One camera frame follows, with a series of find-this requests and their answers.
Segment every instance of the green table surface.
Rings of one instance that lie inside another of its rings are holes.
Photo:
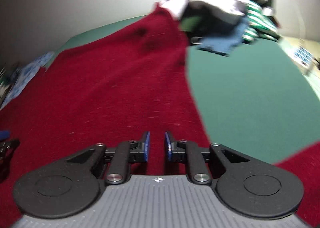
[[[56,53],[103,38],[140,18],[72,37]],[[230,57],[189,47],[187,73],[212,142],[275,163],[320,140],[320,102],[277,43],[259,39],[241,44]]]

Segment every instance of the gray gripper base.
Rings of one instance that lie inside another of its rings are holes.
[[[82,213],[63,219],[23,216],[13,228],[306,228],[297,216],[257,220],[226,208],[209,186],[185,175],[133,175],[129,182],[108,186]]]

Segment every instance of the red blanket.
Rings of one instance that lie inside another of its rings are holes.
[[[208,146],[185,78],[187,39],[168,11],[149,16],[93,43],[61,53],[0,112],[0,128],[21,141],[0,185],[0,227],[20,215],[11,192],[26,172],[95,143],[116,146],[151,131],[149,162],[165,169],[164,132]]]

